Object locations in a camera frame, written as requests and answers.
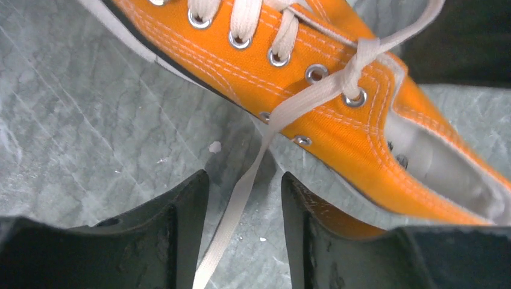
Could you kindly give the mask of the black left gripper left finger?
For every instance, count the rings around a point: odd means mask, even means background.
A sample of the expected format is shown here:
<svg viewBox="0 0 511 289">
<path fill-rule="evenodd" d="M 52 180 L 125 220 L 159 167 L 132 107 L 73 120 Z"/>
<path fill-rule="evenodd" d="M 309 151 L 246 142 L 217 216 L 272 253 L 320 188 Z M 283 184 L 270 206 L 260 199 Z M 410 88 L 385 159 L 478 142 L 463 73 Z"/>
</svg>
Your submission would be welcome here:
<svg viewBox="0 0 511 289">
<path fill-rule="evenodd" d="M 207 211 L 199 170 L 95 226 L 1 218 L 2 288 L 191 288 Z"/>
</svg>

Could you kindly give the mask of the orange canvas sneaker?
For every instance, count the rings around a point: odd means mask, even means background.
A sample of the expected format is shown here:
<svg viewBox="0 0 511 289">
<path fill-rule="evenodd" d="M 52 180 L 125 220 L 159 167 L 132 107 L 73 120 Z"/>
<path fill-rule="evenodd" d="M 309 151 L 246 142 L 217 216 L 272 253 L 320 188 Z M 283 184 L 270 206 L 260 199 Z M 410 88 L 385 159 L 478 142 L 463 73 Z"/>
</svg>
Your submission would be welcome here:
<svg viewBox="0 0 511 289">
<path fill-rule="evenodd" d="M 420 219 L 510 225 L 510 182 L 462 140 L 391 49 L 443 1 L 379 39 L 340 1 L 83 1 L 144 59 L 234 102 L 377 206 Z"/>
</svg>

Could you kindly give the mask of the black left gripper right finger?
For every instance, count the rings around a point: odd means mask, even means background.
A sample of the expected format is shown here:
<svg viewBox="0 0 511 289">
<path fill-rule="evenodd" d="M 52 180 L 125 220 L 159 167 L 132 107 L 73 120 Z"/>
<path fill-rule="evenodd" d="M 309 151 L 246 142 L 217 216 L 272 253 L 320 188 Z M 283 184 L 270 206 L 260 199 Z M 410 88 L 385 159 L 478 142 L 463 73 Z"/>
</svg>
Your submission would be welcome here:
<svg viewBox="0 0 511 289">
<path fill-rule="evenodd" d="M 293 288 L 509 288 L 508 226 L 402 226 L 386 231 L 281 179 Z"/>
</svg>

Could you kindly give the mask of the white shoelace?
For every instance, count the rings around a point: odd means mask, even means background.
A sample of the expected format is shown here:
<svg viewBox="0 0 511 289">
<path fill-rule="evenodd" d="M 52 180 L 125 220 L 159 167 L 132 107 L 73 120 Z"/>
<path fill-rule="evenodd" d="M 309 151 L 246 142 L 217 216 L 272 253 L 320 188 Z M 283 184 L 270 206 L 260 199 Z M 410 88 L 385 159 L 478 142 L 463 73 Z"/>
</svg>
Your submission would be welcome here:
<svg viewBox="0 0 511 289">
<path fill-rule="evenodd" d="M 208 28 L 213 16 L 219 11 L 221 1 L 188 1 L 188 20 L 199 30 Z M 359 90 L 358 81 L 362 70 L 371 64 L 379 55 L 401 44 L 416 35 L 429 25 L 440 13 L 445 1 L 428 1 L 424 12 L 415 23 L 385 37 L 383 40 L 358 39 L 356 52 L 346 66 L 312 86 L 277 105 L 269 115 L 268 128 L 262 138 L 258 155 L 247 172 L 234 186 L 226 210 L 218 224 L 212 241 L 195 273 L 192 288 L 205 288 L 228 247 L 232 234 L 238 226 L 243 210 L 248 201 L 254 180 L 262 162 L 263 155 L 271 141 L 282 129 L 299 117 L 316 107 L 343 94 L 345 104 L 349 107 L 361 106 L 366 101 L 366 93 Z M 310 9 L 305 1 L 234 1 L 231 12 L 229 43 L 233 48 L 244 50 L 253 41 L 256 31 L 256 21 L 260 18 L 263 4 L 283 12 L 283 18 L 268 51 L 268 61 L 275 67 L 289 64 L 290 56 L 298 33 L 298 12 L 290 6 L 299 4 Z"/>
</svg>

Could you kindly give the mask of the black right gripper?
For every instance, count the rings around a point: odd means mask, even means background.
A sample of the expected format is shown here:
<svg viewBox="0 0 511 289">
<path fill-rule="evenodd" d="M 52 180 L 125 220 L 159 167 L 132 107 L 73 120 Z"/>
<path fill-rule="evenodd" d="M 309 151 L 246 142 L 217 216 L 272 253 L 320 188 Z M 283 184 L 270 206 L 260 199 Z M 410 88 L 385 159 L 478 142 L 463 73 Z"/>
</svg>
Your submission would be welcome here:
<svg viewBox="0 0 511 289">
<path fill-rule="evenodd" d="M 510 1 L 446 1 L 401 59 L 418 84 L 510 88 Z"/>
</svg>

